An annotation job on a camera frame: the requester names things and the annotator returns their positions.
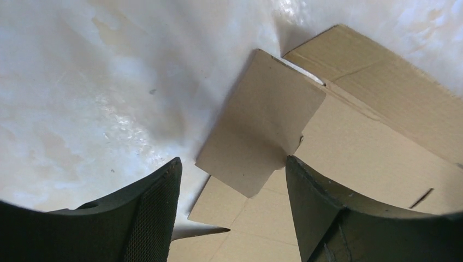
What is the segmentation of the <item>cardboard box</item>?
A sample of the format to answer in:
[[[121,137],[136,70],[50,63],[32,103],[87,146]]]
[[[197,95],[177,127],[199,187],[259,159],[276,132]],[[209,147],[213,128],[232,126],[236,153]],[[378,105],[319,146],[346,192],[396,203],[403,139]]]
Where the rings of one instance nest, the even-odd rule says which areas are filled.
[[[286,181],[296,156],[373,200],[462,213],[462,99],[345,25],[279,61],[257,50],[197,156],[189,218],[225,232],[172,242],[169,261],[302,261]]]

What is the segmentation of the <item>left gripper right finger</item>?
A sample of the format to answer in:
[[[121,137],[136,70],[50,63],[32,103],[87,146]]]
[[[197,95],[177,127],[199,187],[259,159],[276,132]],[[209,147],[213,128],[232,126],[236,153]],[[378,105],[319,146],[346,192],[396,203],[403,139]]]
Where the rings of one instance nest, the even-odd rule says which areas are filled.
[[[302,261],[462,261],[462,213],[432,215],[388,205],[286,159]]]

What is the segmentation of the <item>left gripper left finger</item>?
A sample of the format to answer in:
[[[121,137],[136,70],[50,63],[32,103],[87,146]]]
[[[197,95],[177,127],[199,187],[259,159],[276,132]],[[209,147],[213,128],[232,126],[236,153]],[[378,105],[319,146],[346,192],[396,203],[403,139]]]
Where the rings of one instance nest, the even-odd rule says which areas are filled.
[[[1,202],[1,261],[166,261],[181,176],[176,157],[74,210]]]

